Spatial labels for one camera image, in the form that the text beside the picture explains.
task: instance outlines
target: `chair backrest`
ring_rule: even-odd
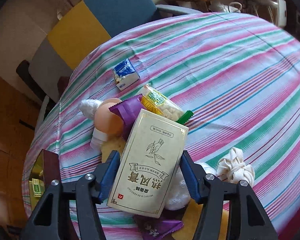
[[[152,0],[83,0],[48,33],[29,73],[57,102],[60,76],[70,76],[91,51],[112,37],[160,18]]]

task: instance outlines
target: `beige box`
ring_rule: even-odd
[[[187,134],[188,127],[142,109],[124,148],[107,206],[160,217]]]

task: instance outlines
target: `tablecloth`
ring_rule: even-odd
[[[119,91],[111,69],[126,58],[140,80]],[[239,13],[162,19],[91,52],[27,153],[22,181],[27,215],[29,173],[42,148],[59,155],[62,182],[79,179],[101,162],[101,153],[90,147],[94,127],[79,111],[81,100],[127,99],[146,83],[194,112],[185,147],[194,161],[216,168],[231,147],[243,150],[255,170],[253,190],[280,233],[300,207],[300,43]],[[70,204],[78,231],[75,202]],[[98,213],[107,239],[142,239],[132,214],[106,202]]]

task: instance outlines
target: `purple wrapper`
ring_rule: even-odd
[[[134,220],[141,231],[143,240],[160,240],[183,227],[182,221],[163,217],[150,218],[135,215]]]
[[[109,110],[112,113],[120,116],[120,118],[123,120],[122,138],[125,140],[128,139],[140,110],[145,109],[143,104],[140,102],[141,98],[142,95],[136,95],[109,107]]]

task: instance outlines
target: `wooden floor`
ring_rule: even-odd
[[[0,78],[0,225],[23,227],[21,178],[39,106]]]

